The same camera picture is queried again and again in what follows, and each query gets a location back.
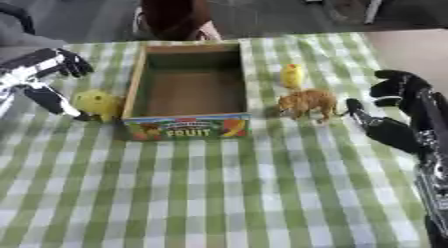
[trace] open box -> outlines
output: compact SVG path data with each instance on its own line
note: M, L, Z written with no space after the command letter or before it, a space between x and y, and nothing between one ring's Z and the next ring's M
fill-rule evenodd
M134 140L245 136L239 45L143 47L122 118Z

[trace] toy tiger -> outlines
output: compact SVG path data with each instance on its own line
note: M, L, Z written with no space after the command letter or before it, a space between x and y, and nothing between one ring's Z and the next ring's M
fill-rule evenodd
M318 123L328 121L331 111L336 116L347 114L347 112L338 114L336 97L329 91L322 89L306 89L292 92L288 96L280 96L277 106L280 115L289 112L293 120L301 117L303 113L309 115L312 109L320 108L323 118L317 120Z

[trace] box label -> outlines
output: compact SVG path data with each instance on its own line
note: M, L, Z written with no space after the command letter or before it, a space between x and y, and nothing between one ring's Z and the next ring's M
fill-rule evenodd
M185 138L228 138L245 136L248 118L176 118L151 122L127 122L135 140L170 140Z

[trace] white robotic arm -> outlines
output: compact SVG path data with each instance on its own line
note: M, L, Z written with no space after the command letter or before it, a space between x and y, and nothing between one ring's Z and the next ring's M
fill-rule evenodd
M17 90L53 114L67 114L76 120L89 116L70 105L56 89L40 81L49 74L81 77L93 72L92 66L64 49L42 49L0 64L0 118L8 111Z

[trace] person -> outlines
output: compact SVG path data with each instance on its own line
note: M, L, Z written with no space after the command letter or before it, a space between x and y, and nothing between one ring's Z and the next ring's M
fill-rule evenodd
M133 33L137 38L171 41L221 40L207 0L141 0L135 11Z

